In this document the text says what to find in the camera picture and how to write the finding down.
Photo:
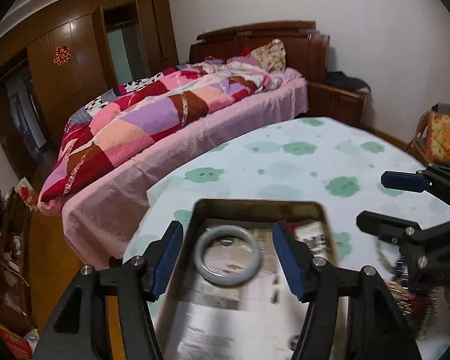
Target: wooden headboard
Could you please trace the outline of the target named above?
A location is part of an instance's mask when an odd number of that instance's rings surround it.
[[[253,50],[275,38],[285,45],[288,67],[309,81],[325,81],[330,36],[320,34],[314,21],[270,21],[206,32],[190,46],[189,61],[197,63],[206,56],[227,60],[247,46]]]

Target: wooden nightstand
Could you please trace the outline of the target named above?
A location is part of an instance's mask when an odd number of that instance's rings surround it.
[[[322,82],[308,84],[306,116],[328,116],[354,127],[361,127],[363,106],[370,92],[347,91]]]

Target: round table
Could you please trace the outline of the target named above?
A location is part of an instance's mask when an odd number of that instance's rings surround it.
[[[162,237],[170,221],[186,231],[201,198],[310,200],[325,207],[340,266],[377,268],[384,280],[375,238],[355,225],[363,210],[416,221],[428,228],[450,220],[450,207],[428,193],[387,190],[384,171],[413,172],[423,165],[365,131],[328,118],[290,120],[217,146],[176,169],[147,191],[150,209],[124,254],[141,255]],[[398,247],[383,245],[391,261]],[[159,304],[151,312],[156,313]],[[418,345],[424,360],[438,359],[450,343],[450,314],[443,295],[428,338]]]

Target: yellow floral fabric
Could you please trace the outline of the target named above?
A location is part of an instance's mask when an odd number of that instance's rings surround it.
[[[450,166],[450,115],[433,112],[427,127],[427,160]]]
[[[273,39],[269,44],[256,48],[250,56],[258,59],[262,69],[269,73],[285,70],[285,46],[280,39]]]

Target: pink bed sheet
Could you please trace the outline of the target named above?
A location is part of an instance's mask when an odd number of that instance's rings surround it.
[[[307,82],[295,78],[191,123],[70,197],[62,210],[65,238],[83,263],[108,268],[137,230],[152,185],[221,143],[307,109]]]

